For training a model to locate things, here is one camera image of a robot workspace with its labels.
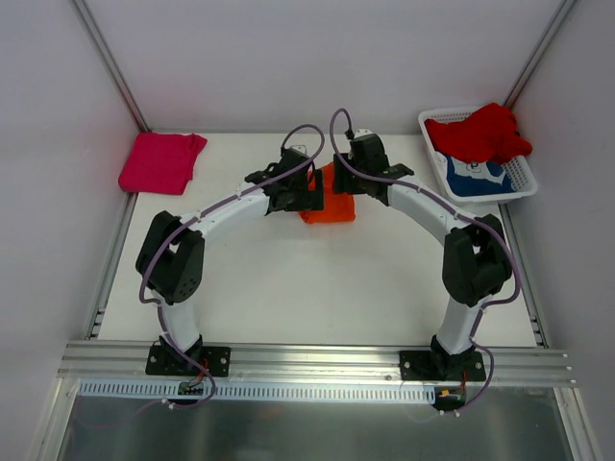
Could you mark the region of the orange t shirt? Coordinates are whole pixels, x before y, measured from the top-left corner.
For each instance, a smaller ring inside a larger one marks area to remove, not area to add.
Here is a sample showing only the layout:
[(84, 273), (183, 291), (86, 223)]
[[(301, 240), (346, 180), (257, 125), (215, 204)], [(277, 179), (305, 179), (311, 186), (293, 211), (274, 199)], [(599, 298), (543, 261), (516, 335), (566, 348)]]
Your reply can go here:
[(322, 210), (300, 211), (301, 219), (310, 225), (353, 222), (356, 219), (354, 197), (348, 194), (335, 194), (333, 192), (333, 162), (321, 167), (320, 171), (323, 174), (324, 207)]

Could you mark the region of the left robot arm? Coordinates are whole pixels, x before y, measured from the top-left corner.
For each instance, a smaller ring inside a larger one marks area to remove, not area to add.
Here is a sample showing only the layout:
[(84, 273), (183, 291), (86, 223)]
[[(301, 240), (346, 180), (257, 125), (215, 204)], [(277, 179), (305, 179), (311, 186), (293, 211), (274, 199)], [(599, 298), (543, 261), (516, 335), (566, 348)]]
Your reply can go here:
[(202, 344), (191, 297), (203, 276), (206, 246), (246, 222), (278, 211), (323, 207), (322, 178), (315, 157), (283, 148), (277, 162), (245, 177), (230, 196), (191, 213), (155, 215), (138, 254), (139, 301), (159, 315), (167, 363), (181, 375), (200, 366)]

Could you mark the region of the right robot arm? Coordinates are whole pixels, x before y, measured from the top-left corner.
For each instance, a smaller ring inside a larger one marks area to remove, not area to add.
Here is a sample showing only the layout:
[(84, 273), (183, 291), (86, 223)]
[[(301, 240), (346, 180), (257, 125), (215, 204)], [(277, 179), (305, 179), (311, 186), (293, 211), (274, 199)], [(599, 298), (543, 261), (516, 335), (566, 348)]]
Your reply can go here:
[(368, 195), (419, 224), (442, 245), (442, 281), (449, 302), (432, 339), (431, 371), (441, 379), (461, 373), (471, 350), (480, 310), (513, 275), (500, 220), (465, 215), (427, 187), (405, 165), (392, 165), (381, 138), (347, 130), (350, 152), (334, 153), (332, 190)]

